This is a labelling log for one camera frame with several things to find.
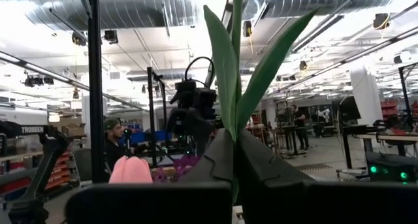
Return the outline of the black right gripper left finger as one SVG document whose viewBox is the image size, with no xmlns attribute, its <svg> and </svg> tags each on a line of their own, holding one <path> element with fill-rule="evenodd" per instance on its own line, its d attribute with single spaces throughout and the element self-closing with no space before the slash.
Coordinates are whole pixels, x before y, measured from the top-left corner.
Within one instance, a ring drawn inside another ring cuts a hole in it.
<svg viewBox="0 0 418 224">
<path fill-rule="evenodd" d="M 177 182 L 93 185 L 65 206 L 68 224 L 224 224 L 233 209 L 234 142 L 220 129 Z"/>
</svg>

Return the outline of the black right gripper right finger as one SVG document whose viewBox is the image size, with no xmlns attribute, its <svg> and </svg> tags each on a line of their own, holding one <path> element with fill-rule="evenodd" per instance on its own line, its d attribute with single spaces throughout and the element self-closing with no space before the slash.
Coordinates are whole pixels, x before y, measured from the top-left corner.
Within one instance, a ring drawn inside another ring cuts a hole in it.
<svg viewBox="0 0 418 224">
<path fill-rule="evenodd" d="M 417 224 L 416 185 L 317 181 L 247 130 L 237 141 L 237 178 L 246 223 Z"/>
</svg>

